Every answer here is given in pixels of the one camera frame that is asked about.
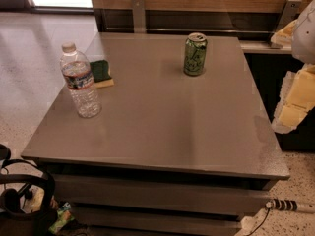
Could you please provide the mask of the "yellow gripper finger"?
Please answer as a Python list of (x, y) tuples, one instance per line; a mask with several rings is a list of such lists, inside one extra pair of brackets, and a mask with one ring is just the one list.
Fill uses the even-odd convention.
[(294, 20), (287, 24), (283, 29), (280, 29), (274, 33), (271, 37), (271, 43), (279, 46), (291, 45), (296, 23), (297, 20)]
[(272, 128), (278, 134), (295, 130), (315, 107), (315, 65), (305, 64), (298, 72), (283, 78)]

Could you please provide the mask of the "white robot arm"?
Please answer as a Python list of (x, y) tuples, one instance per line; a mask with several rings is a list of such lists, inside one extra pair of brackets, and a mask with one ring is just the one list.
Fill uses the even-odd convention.
[(315, 0), (296, 20), (276, 31), (271, 43), (289, 45), (292, 57), (303, 63), (296, 73), (285, 74), (272, 121), (276, 133), (288, 134), (315, 107)]

